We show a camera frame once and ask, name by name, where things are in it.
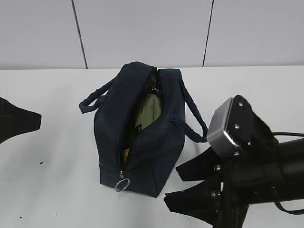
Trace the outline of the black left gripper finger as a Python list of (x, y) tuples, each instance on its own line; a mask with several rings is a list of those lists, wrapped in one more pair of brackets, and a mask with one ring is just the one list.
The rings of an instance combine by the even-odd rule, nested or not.
[(42, 115), (21, 109), (4, 98), (0, 98), (0, 143), (41, 126)]

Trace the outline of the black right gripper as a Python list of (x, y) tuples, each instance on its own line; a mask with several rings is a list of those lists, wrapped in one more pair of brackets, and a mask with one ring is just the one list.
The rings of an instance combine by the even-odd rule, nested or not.
[[(240, 228), (251, 204), (274, 202), (285, 196), (285, 175), (279, 159), (279, 142), (273, 133), (253, 133), (250, 142), (221, 159), (209, 147), (176, 167), (183, 181), (203, 181), (186, 190), (166, 193), (169, 211), (200, 219), (214, 228)], [(223, 190), (215, 191), (215, 177)], [(212, 193), (220, 198), (216, 200)]]

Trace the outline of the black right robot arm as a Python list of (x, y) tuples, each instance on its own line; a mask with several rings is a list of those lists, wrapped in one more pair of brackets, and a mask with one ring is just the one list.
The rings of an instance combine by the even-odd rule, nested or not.
[(282, 202), (304, 197), (304, 139), (253, 141), (247, 150), (222, 159), (208, 148), (177, 167), (183, 181), (198, 184), (167, 193), (169, 211), (209, 223), (214, 228), (240, 228), (252, 204)]

